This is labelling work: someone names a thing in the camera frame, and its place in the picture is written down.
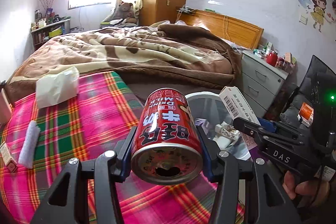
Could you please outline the person's right hand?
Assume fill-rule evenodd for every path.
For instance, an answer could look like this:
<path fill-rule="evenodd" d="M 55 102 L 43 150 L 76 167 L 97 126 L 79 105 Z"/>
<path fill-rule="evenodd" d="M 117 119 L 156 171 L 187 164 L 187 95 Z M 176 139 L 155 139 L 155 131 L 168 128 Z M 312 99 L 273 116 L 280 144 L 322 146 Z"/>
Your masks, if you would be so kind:
<path fill-rule="evenodd" d="M 326 181 L 319 184 L 317 180 L 311 180 L 296 184 L 294 175 L 290 171 L 286 172 L 282 187 L 291 200 L 300 195 L 304 206 L 309 207 L 317 207 L 324 203 L 330 191 L 330 184 Z"/>

